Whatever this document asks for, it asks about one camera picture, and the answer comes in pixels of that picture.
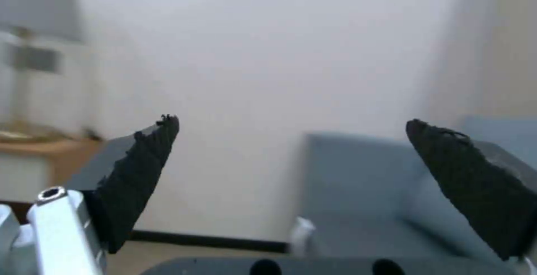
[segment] sofa cushion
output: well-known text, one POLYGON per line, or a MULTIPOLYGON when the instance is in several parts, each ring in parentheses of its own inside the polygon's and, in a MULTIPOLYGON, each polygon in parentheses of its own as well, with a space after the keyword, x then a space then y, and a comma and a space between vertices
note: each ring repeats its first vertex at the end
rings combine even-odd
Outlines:
POLYGON ((435 178, 426 173, 401 209, 407 221, 430 231, 461 252, 483 262, 500 263, 495 252, 475 233, 468 220, 446 198, 435 178))
POLYGON ((453 250, 395 218, 316 217, 312 245, 327 257, 437 257, 453 250))

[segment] white wall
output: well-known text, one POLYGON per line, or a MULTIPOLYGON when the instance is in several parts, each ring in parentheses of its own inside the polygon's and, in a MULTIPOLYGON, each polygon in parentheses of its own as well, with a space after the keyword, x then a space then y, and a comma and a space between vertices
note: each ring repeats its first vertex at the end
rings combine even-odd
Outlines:
POLYGON ((498 0, 479 112, 537 115, 537 0, 498 0))
POLYGON ((473 111, 491 1, 81 0, 98 130, 182 122, 136 227, 286 240, 305 131, 473 111))

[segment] white object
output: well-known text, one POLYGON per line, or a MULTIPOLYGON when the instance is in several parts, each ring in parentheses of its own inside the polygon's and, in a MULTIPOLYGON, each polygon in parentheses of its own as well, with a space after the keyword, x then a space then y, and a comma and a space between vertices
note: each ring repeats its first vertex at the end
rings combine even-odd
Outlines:
POLYGON ((307 254, 308 241, 315 231, 313 222, 306 218, 297 217, 297 221, 291 231, 290 252, 294 256, 305 256, 307 254))

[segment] screw hole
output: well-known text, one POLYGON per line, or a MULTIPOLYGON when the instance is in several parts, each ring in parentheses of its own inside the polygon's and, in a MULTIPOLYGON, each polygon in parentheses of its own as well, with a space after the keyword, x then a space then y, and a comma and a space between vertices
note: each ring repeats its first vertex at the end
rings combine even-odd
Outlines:
POLYGON ((373 264, 373 275, 404 275, 404 272, 394 261, 379 259, 373 264))
POLYGON ((58 188, 51 188, 43 192, 43 198, 48 199, 56 194, 58 194, 58 188))
POLYGON ((274 260, 262 259, 253 264, 250 275, 282 275, 282 270, 274 260))

